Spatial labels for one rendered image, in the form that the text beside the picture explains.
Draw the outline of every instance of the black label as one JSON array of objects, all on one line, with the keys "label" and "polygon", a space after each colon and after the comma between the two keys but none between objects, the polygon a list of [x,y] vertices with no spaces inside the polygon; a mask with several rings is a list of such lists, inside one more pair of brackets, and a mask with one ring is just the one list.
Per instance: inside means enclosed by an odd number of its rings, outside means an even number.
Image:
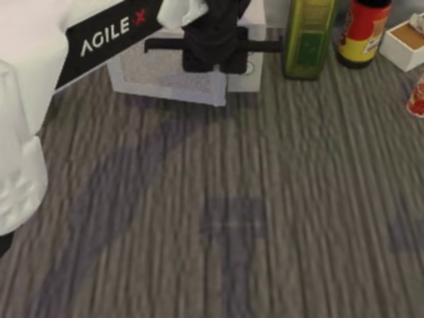
[{"label": "black label", "polygon": [[69,52],[56,89],[160,30],[156,17],[161,4],[126,0],[69,28]]}]

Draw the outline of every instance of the red and white can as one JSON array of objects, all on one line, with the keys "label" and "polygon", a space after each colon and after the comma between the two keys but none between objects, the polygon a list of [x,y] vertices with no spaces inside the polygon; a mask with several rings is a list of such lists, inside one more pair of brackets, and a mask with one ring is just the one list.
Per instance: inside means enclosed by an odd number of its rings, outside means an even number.
[{"label": "red and white can", "polygon": [[421,77],[412,91],[407,109],[412,115],[424,118],[424,72],[421,73]]}]

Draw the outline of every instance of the small white box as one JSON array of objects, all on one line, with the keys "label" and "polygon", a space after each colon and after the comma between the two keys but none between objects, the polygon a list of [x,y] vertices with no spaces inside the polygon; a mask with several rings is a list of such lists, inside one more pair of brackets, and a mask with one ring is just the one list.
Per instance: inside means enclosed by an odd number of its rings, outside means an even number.
[{"label": "small white box", "polygon": [[[248,29],[251,40],[266,39],[264,0],[252,0],[238,22]],[[182,38],[182,30],[160,30],[151,37]],[[249,54],[247,72],[226,75],[219,70],[206,74],[191,74],[182,68],[182,53],[171,50],[151,50],[144,53],[144,41],[112,58],[107,67],[113,89],[149,97],[190,101],[224,106],[226,92],[260,91],[263,53]]]},{"label": "small white box", "polygon": [[408,72],[424,63],[424,46],[414,50],[393,34],[395,30],[404,27],[408,23],[409,21],[405,21],[387,30],[379,51],[382,56],[404,72]]}]

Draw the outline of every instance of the red x logo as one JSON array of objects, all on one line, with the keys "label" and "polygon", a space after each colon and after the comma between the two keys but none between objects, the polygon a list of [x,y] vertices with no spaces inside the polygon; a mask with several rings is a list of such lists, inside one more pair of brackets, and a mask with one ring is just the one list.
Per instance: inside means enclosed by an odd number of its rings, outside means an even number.
[{"label": "red x logo", "polygon": [[132,19],[132,22],[138,26],[141,25],[143,22],[146,21],[146,17],[144,16],[146,14],[146,9],[141,9],[140,11],[136,11],[135,18]]}]

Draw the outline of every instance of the green bottle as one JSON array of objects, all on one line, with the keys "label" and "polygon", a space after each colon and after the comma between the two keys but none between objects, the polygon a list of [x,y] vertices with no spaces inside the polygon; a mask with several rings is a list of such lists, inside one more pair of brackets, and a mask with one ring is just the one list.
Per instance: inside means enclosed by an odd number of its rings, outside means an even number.
[{"label": "green bottle", "polygon": [[317,80],[328,56],[339,0],[291,0],[283,73]]}]

